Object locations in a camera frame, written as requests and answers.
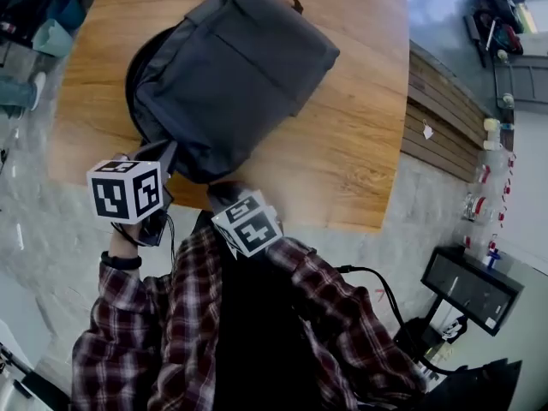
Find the black and white hanging tag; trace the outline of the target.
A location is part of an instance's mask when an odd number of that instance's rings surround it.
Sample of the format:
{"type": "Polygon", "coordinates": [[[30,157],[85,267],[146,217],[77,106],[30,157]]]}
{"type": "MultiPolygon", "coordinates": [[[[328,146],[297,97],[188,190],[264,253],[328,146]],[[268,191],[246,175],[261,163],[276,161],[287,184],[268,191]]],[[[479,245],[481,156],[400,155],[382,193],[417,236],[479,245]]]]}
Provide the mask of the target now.
{"type": "Polygon", "coordinates": [[[468,319],[461,316],[455,319],[450,325],[445,327],[442,332],[442,339],[448,344],[454,343],[468,330],[468,319]]]}

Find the white plastic bottle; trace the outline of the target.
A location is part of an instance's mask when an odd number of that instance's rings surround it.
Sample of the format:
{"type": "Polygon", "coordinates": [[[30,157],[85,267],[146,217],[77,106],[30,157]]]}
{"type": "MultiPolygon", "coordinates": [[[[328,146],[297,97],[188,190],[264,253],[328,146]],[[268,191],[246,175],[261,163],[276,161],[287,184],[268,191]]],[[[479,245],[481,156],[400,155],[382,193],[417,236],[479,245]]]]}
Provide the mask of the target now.
{"type": "Polygon", "coordinates": [[[487,138],[483,142],[486,151],[498,151],[503,145],[500,139],[501,122],[498,119],[488,117],[483,121],[484,130],[487,132],[487,138]]]}

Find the dark teal bin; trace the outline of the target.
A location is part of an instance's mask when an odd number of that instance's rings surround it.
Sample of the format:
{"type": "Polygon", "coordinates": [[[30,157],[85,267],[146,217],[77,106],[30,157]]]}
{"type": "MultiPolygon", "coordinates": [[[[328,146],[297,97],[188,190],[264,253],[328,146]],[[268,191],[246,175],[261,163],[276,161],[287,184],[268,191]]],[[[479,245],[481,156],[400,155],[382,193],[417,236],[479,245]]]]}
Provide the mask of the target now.
{"type": "Polygon", "coordinates": [[[51,0],[45,13],[68,32],[79,29],[86,17],[79,0],[51,0]]]}

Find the black desk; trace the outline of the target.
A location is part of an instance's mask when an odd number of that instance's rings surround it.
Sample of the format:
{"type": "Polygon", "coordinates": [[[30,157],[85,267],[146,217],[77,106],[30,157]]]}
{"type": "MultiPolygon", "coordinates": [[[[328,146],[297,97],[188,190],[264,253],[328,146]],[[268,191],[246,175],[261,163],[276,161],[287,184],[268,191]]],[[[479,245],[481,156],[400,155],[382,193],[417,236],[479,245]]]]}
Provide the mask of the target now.
{"type": "Polygon", "coordinates": [[[33,48],[33,36],[54,0],[0,0],[0,42],[33,48]]]}

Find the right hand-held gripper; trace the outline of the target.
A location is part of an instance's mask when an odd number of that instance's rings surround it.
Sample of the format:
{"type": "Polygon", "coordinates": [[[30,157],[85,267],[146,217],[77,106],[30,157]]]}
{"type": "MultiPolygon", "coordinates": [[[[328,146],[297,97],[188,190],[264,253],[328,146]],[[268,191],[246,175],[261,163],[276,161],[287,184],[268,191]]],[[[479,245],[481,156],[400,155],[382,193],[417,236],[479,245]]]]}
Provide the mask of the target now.
{"type": "Polygon", "coordinates": [[[251,258],[283,237],[277,211],[259,190],[245,192],[234,203],[233,185],[220,182],[208,187],[207,197],[211,210],[219,212],[211,221],[235,259],[251,258]]]}

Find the grey platform cart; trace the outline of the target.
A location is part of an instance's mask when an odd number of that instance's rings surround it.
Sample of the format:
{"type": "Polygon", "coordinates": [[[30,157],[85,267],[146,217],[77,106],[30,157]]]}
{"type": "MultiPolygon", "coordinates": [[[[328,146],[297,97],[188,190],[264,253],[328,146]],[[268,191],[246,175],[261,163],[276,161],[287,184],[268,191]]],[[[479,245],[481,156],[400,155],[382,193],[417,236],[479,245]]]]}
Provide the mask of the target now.
{"type": "Polygon", "coordinates": [[[493,64],[497,107],[548,115],[548,57],[502,57],[493,64]]]}

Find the black monitor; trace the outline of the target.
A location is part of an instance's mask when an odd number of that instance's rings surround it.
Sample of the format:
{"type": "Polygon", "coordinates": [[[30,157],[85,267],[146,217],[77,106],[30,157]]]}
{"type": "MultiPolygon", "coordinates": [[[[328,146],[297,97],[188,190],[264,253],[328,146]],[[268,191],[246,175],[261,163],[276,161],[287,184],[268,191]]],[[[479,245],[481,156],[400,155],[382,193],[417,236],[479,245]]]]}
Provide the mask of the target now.
{"type": "Polygon", "coordinates": [[[459,247],[435,247],[421,282],[493,337],[523,290],[516,280],[459,247]]]}

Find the black wristband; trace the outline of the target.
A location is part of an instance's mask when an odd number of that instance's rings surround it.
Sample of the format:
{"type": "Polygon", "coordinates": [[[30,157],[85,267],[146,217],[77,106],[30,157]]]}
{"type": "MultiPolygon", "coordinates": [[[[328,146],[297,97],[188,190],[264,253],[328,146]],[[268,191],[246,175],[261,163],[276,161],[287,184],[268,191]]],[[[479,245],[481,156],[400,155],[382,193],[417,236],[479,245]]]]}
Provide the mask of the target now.
{"type": "Polygon", "coordinates": [[[137,271],[142,266],[142,259],[140,256],[130,259],[110,256],[108,251],[103,251],[101,263],[119,271],[137,271]]]}

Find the person's left forearm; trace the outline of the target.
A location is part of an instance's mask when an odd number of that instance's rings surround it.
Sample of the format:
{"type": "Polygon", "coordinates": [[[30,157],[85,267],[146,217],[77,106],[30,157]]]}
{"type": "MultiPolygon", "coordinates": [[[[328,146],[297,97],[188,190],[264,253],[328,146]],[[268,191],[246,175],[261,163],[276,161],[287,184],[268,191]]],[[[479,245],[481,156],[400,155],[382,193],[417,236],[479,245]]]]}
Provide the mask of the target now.
{"type": "MultiPolygon", "coordinates": [[[[139,227],[115,231],[110,256],[134,258],[139,227]]],[[[98,298],[90,325],[72,353],[76,411],[150,411],[158,392],[171,276],[140,276],[99,263],[98,298]]]]}

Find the light teal bin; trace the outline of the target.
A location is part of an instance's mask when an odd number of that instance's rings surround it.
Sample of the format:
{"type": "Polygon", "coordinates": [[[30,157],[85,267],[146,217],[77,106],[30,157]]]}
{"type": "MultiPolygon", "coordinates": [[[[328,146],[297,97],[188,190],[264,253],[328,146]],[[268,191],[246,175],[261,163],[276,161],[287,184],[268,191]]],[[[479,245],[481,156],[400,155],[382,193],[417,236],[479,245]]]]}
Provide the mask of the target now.
{"type": "Polygon", "coordinates": [[[56,20],[48,19],[33,35],[32,46],[34,51],[65,57],[72,50],[73,38],[56,20]]]}

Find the black bag pile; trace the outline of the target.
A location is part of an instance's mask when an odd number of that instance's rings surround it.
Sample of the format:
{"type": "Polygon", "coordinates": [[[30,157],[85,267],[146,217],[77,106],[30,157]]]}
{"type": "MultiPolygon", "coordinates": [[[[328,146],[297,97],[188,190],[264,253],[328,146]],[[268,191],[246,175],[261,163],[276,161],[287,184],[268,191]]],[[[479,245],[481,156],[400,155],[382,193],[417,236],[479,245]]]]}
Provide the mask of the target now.
{"type": "Polygon", "coordinates": [[[509,55],[522,56],[519,35],[524,26],[513,0],[479,0],[478,5],[463,20],[480,65],[487,68],[487,56],[502,62],[507,62],[509,55]]]}

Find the person's right forearm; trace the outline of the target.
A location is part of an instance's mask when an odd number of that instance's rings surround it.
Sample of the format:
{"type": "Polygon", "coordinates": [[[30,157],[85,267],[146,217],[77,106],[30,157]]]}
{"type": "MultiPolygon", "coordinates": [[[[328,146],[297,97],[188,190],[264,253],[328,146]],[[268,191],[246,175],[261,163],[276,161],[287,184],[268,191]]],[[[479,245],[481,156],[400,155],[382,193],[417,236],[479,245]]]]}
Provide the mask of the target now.
{"type": "Polygon", "coordinates": [[[275,242],[266,256],[290,281],[321,411],[394,411],[425,395],[425,380],[375,315],[366,288],[347,283],[293,238],[275,242]]]}

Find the black angular case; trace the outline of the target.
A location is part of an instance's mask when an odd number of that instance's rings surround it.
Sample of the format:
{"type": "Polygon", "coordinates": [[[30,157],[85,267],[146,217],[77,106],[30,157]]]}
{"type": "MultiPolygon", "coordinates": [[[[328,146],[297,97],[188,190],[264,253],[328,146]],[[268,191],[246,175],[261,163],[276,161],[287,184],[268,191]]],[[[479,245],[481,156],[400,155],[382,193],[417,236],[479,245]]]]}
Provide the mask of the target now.
{"type": "Polygon", "coordinates": [[[414,411],[509,411],[522,361],[507,359],[457,371],[429,392],[414,411]]]}

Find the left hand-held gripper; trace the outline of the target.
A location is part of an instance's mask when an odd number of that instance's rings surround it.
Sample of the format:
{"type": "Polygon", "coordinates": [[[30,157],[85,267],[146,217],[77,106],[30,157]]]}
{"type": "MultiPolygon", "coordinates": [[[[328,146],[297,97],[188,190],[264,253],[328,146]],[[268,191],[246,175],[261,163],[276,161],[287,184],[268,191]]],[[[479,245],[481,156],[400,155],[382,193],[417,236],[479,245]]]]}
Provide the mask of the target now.
{"type": "Polygon", "coordinates": [[[160,244],[173,197],[166,187],[175,170],[177,143],[146,143],[127,156],[103,160],[86,173],[93,213],[115,228],[140,226],[135,243],[160,244]]]}

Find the black monitor stand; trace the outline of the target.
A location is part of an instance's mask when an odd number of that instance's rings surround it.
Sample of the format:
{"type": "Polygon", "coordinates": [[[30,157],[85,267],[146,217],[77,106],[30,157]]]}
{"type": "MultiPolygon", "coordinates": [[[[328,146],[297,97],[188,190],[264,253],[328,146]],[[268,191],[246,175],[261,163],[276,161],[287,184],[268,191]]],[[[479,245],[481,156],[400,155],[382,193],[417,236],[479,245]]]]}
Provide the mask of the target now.
{"type": "Polygon", "coordinates": [[[438,349],[443,343],[441,335],[430,325],[434,314],[443,299],[438,296],[424,318],[415,317],[400,328],[393,340],[396,346],[407,354],[411,360],[418,362],[432,349],[438,349]]]}

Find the group of clear plastic bottles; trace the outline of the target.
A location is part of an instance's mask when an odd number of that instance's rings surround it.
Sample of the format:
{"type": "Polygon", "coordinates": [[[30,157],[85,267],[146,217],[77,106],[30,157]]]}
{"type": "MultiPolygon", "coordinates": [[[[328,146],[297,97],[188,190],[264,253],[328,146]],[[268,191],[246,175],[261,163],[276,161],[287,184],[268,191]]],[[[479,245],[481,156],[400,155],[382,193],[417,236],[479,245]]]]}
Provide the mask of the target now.
{"type": "Polygon", "coordinates": [[[516,155],[504,148],[484,151],[479,156],[462,210],[462,218],[467,221],[464,246],[473,254],[486,255],[497,247],[508,211],[515,161],[516,155]]]}

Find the person's torso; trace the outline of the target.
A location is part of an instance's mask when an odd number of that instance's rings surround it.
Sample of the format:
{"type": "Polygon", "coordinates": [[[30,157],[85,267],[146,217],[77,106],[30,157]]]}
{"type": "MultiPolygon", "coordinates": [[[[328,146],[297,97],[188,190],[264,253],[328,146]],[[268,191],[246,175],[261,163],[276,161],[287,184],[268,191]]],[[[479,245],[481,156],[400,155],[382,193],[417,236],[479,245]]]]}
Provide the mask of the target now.
{"type": "Polygon", "coordinates": [[[215,240],[222,301],[213,411],[321,411],[289,276],[263,254],[234,257],[221,234],[215,240]]]}

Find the dark grey backpack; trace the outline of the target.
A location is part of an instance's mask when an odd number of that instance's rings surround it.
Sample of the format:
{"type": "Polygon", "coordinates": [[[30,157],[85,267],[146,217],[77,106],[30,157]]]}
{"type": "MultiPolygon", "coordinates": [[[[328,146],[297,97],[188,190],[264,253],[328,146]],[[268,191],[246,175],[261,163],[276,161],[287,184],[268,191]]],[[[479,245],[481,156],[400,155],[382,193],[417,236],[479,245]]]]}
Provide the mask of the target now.
{"type": "Polygon", "coordinates": [[[129,115],[145,141],[177,144],[181,175],[214,182],[299,114],[339,53],[298,0],[204,0],[134,55],[129,115]]]}

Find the wooden slatted bench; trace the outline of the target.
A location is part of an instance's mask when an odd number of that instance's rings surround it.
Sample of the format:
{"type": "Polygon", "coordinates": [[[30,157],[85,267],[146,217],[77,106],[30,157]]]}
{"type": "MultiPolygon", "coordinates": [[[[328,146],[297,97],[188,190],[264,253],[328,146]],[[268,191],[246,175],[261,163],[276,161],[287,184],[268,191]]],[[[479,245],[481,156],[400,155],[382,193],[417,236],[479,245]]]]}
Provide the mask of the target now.
{"type": "Polygon", "coordinates": [[[408,100],[401,152],[464,182],[473,182],[488,109],[434,55],[409,42],[408,100]],[[422,120],[434,134],[426,140],[422,120]]]}

